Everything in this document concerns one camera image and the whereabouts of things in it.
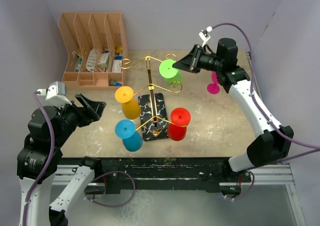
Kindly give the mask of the green plastic wine glass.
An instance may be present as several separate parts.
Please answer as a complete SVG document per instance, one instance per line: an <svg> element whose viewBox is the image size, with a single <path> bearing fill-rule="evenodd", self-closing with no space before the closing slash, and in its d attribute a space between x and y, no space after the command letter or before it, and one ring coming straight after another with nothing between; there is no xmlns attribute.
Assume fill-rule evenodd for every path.
<svg viewBox="0 0 320 226"><path fill-rule="evenodd" d="M175 63L172 59L166 59L159 66L159 73L169 86L178 86L178 82L183 82L181 72L173 67Z"/></svg>

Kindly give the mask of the pink plastic wine glass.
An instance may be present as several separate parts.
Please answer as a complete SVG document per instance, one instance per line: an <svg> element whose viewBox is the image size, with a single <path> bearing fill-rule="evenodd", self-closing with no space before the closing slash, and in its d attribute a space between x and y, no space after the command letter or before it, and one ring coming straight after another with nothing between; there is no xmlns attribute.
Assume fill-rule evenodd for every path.
<svg viewBox="0 0 320 226"><path fill-rule="evenodd" d="M211 74L212 83L207 85L207 91L211 94L218 94L220 92L220 85L216 72Z"/></svg>

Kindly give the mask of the orange plastic wine glass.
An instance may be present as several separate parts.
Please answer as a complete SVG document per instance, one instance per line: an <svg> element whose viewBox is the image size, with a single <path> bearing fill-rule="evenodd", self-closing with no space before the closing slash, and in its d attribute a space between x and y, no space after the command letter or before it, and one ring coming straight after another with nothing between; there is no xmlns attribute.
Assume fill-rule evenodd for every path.
<svg viewBox="0 0 320 226"><path fill-rule="evenodd" d="M122 112L129 120L137 119L141 109L138 102L134 99L134 91L129 86L122 86L115 92L115 99L121 103Z"/></svg>

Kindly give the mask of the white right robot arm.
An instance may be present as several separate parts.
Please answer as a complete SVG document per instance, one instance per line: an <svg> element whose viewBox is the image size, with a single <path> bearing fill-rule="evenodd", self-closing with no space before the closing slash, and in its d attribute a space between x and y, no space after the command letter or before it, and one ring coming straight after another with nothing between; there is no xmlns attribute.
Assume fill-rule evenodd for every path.
<svg viewBox="0 0 320 226"><path fill-rule="evenodd" d="M216 73L218 84L238 103L247 117L255 139L246 151L225 160L221 173L227 181L235 181L240 173L275 163L289 153L294 136L290 126L283 126L251 88L252 80L245 69L237 65L238 47L235 40L222 38L213 52L208 45L194 45L192 50L173 64L173 68L199 73Z"/></svg>

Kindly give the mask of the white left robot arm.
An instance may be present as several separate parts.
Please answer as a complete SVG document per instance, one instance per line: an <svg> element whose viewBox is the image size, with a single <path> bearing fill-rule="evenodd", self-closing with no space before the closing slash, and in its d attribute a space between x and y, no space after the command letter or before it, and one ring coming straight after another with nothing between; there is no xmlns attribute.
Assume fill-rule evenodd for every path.
<svg viewBox="0 0 320 226"><path fill-rule="evenodd" d="M106 103L92 101L79 93L75 98L81 103L67 101L62 108L43 106L40 92L34 92L38 109L28 123L29 134L17 156L17 175L21 186L20 225L67 225L68 210L74 205L87 185L101 180L102 162L85 156L79 162L73 178L54 202L50 201L51 187L61 148L78 127L99 121Z"/></svg>

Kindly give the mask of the blue plastic wine glass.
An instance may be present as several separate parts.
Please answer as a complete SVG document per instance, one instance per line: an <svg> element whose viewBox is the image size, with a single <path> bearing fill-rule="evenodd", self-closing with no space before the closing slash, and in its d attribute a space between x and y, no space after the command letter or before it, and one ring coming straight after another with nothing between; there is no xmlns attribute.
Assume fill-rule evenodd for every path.
<svg viewBox="0 0 320 226"><path fill-rule="evenodd" d="M135 123L131 120L119 121L115 126L115 134L122 140L124 147L129 152L136 152L143 145L143 139L136 131Z"/></svg>

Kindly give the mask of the red plastic wine glass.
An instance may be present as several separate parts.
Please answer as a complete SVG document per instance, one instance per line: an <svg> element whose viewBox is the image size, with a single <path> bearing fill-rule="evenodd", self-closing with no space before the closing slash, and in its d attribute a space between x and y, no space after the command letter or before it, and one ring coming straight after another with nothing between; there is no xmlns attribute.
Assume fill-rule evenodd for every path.
<svg viewBox="0 0 320 226"><path fill-rule="evenodd" d="M175 108L170 115L168 136L171 140L181 141L186 136L187 126L191 121L191 114L185 108Z"/></svg>

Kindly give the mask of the grey blue small bottle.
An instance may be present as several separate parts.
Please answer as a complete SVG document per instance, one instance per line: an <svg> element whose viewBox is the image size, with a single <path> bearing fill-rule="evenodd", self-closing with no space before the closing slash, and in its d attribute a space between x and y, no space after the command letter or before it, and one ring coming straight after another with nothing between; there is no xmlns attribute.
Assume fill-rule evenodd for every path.
<svg viewBox="0 0 320 226"><path fill-rule="evenodd" d="M117 81L115 81L115 80L110 80L110 81L109 81L109 84L110 84L111 86L116 86L116 87L122 86L122 83L119 83L119 82L117 82Z"/></svg>

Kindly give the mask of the white printed label packet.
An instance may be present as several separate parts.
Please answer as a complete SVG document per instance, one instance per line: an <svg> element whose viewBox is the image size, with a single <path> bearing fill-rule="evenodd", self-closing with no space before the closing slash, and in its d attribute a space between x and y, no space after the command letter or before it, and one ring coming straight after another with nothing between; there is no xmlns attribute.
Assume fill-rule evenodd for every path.
<svg viewBox="0 0 320 226"><path fill-rule="evenodd" d="M92 48L88 54L85 68L88 72L93 72L95 70L97 60L96 50Z"/></svg>

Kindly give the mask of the white blue labelled box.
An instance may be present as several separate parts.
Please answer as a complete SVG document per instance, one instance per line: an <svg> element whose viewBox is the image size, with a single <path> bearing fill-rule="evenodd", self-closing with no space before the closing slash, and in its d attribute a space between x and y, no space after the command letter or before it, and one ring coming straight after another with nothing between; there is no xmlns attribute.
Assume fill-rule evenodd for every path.
<svg viewBox="0 0 320 226"><path fill-rule="evenodd" d="M111 71L113 73L121 73L123 65L123 56L116 56L112 63Z"/></svg>

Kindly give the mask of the white red medicine box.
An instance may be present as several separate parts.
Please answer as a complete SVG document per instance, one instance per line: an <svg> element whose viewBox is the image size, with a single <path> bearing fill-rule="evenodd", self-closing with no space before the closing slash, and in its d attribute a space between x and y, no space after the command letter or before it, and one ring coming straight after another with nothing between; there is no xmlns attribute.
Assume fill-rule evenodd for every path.
<svg viewBox="0 0 320 226"><path fill-rule="evenodd" d="M109 53L103 53L101 54L97 66L101 67L102 69L108 68L110 61L110 54Z"/></svg>

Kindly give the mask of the peach plastic desk organizer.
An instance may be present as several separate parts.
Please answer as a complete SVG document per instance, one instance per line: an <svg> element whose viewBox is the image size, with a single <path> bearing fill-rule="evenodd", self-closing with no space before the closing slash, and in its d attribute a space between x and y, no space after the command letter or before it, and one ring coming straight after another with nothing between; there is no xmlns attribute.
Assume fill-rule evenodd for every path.
<svg viewBox="0 0 320 226"><path fill-rule="evenodd" d="M58 26L68 55L62 81L69 90L115 91L117 87L111 86L110 80L125 85L125 71L112 72L116 56L129 56L122 13L62 13ZM120 54L116 54L118 45L123 48ZM96 51L95 69L88 72L86 62L92 48ZM97 66L103 53L109 53L109 65L105 69Z"/></svg>

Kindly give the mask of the yellow round object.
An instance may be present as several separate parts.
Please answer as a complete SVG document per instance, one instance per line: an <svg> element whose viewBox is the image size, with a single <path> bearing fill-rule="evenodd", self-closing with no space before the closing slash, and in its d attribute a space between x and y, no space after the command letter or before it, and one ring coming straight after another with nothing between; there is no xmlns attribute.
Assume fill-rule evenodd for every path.
<svg viewBox="0 0 320 226"><path fill-rule="evenodd" d="M115 49L115 53L116 54L120 54L120 53L122 53L123 52L123 47L122 47L122 45L118 45L117 47L116 47L116 49Z"/></svg>

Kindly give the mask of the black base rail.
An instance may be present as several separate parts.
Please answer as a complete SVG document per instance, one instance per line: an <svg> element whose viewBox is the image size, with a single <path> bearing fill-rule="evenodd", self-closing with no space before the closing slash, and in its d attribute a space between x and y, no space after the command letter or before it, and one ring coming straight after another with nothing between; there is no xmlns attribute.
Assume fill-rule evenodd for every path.
<svg viewBox="0 0 320 226"><path fill-rule="evenodd" d="M233 172L226 157L147 157L90 158L79 161L88 166L104 183L107 194L121 190L201 190L209 193L225 190L239 193L241 182L251 182L247 171Z"/></svg>

